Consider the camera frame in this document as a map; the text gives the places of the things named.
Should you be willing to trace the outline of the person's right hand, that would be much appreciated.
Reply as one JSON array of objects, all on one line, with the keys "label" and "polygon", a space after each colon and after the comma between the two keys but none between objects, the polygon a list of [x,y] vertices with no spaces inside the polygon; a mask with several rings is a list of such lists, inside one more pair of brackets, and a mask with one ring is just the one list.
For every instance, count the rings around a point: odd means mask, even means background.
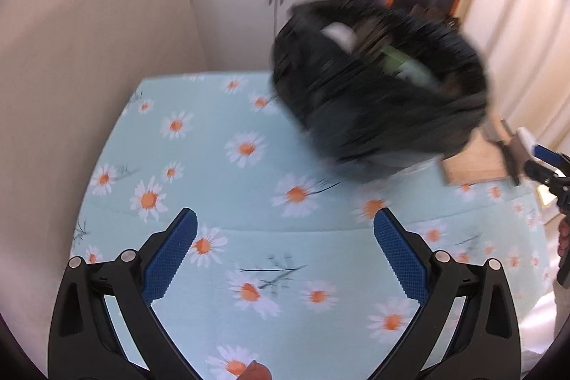
[{"label": "person's right hand", "polygon": [[570,257],[569,257],[569,217],[565,216],[558,224],[558,273],[556,280],[565,289],[570,286]]}]

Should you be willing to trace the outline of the person's left hand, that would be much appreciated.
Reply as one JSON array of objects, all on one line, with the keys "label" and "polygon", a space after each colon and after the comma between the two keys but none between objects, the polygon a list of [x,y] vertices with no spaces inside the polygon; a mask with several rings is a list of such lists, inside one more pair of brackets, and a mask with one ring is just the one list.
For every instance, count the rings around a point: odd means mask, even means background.
[{"label": "person's left hand", "polygon": [[271,380],[270,370],[263,364],[252,361],[237,380]]}]

